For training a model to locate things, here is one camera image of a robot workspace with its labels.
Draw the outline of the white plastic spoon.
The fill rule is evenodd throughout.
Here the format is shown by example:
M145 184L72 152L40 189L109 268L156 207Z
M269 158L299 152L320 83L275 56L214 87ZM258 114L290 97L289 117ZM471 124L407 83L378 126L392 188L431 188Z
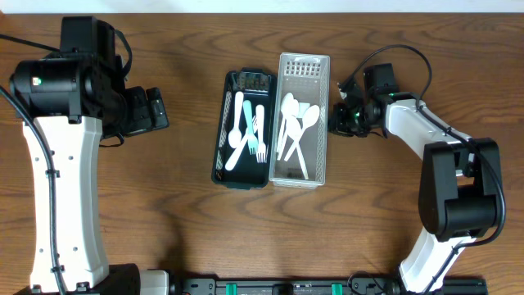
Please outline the white plastic spoon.
M282 151L284 149L286 139L287 139L287 132L286 132L287 118L289 116L296 116L299 111L299 103L294 98L292 93L287 93L284 96L282 100L280 111L282 113L282 123L280 126L280 130L278 134L278 143L277 143L277 156L279 160L282 157Z
M315 125L318 121L320 113L320 108L318 105L313 105L309 107L303 117L302 117L302 123L298 121L297 118L294 116L289 117L287 122L287 132L288 135L293 140L293 144L288 149L288 152L284 158L285 161L288 161L291 157L292 153L298 149L300 146L300 140L302 136L304 135L304 132L309 128Z
M299 103L299 117L302 121L302 125L300 125L298 120L295 119L295 120L290 120L292 125L289 127L290 132L291 132L290 135L294 140L295 149L297 152L297 156L298 156L299 163L300 163L300 168L302 170L304 179L308 179L309 175L308 175L307 168L305 165L305 159L303 156L303 152L301 151L300 140L305 130L307 129L306 124L308 121L308 114L309 114L309 104L300 102Z

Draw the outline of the white plastic basket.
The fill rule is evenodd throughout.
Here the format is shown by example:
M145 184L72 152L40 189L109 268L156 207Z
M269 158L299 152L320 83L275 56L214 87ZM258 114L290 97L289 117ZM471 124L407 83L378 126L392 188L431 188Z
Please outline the white plastic basket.
M269 162L269 180L273 184L312 189L325 184L329 82L330 57L290 52L285 52L280 56L276 102L273 114L273 143L271 145L273 155ZM310 107L318 105L320 108L317 123L309 127L300 140L301 151L303 152L309 175L308 179L304 179L296 150L288 161L284 160L288 149L293 144L293 140L287 132L287 123L287 139L282 151L282 157L279 160L277 156L278 134L282 123L280 108L282 100L287 93L292 93L298 103L307 103Z

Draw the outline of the white plastic fork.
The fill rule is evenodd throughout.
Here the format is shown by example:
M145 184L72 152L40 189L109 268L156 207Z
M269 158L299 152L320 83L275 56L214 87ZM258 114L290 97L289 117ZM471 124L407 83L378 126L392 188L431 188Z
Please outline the white plastic fork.
M240 142L240 145L239 147L237 147L234 152L232 153L232 155L229 157L229 159L227 160L226 164L225 164L225 170L227 171L231 171L234 169L235 165L237 164L246 144L247 144L247 141L248 139L250 138L250 136L248 134L244 134L244 136L242 137L242 140Z
M264 142L264 106L259 104L255 108L255 127L258 137L258 147L256 151L256 159L258 163L265 163L267 161L267 147Z
M233 128L228 134L228 143L231 148L237 148L242 139L242 132L240 131L240 119L242 114L244 93L238 91L234 97L234 114L233 114Z

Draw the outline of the dark green plastic basket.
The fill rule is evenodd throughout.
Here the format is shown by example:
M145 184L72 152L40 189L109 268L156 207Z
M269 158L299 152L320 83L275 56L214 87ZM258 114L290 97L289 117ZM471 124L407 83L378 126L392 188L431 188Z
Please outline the dark green plastic basket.
M269 162L273 155L273 114L276 102L277 77L261 69L243 68L232 70L225 76L222 106L220 110L217 139L211 179L227 188L263 188L269 182ZM259 163L255 154L249 153L247 144L243 145L236 165L226 169L226 163L234 153L228 142L228 133L234 127L235 94L242 92L244 99L253 107L264 107L263 140L266 146L266 162Z

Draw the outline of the pale green plastic fork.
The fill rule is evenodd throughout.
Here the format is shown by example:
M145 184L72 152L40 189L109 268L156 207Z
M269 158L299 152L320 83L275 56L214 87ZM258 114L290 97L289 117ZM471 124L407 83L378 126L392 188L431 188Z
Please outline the pale green plastic fork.
M249 100L245 100L242 104L244 115L246 118L246 126L247 126L247 143L249 147L249 152L251 155L254 155L257 153L258 148L258 140L255 136L255 129L253 125L253 114L252 114L252 105Z

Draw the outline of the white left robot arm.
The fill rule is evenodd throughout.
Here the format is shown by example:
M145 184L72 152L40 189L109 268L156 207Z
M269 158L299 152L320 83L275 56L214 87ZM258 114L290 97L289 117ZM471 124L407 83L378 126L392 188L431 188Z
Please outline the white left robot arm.
M21 62L8 101L23 119L34 177L36 250L28 294L167 294L164 270L112 265L100 231L98 152L169 124L157 88L127 88L119 57Z

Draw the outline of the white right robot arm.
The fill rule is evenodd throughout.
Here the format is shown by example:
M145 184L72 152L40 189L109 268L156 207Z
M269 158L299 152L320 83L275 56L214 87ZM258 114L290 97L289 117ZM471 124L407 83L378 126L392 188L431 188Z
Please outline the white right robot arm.
M395 135L422 161L418 213L422 232L400 263L391 294L430 294L468 247L494 242L506 221L499 147L447 125L416 93L387 82L361 93L353 79L339 85L330 130L365 138L380 129Z

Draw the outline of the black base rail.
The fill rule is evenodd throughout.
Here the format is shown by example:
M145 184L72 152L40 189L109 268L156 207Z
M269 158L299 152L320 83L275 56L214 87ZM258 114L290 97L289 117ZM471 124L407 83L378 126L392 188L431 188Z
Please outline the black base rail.
M220 279L216 276L182 279L174 294L181 295L375 295L409 294L400 274L379 275L364 271L347 279Z

